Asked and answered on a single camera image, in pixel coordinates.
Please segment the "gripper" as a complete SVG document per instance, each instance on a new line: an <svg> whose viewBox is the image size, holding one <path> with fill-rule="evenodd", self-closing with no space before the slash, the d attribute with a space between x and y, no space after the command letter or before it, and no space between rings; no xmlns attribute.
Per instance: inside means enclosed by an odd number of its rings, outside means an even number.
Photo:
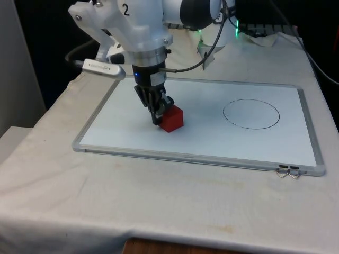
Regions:
<svg viewBox="0 0 339 254"><path fill-rule="evenodd" d="M160 69L165 67L164 62L148 67L132 65L136 82L134 90L143 106L148 108L154 125L159 125L163 115L174 105L174 100L166 95L164 88L167 74Z"/></svg>

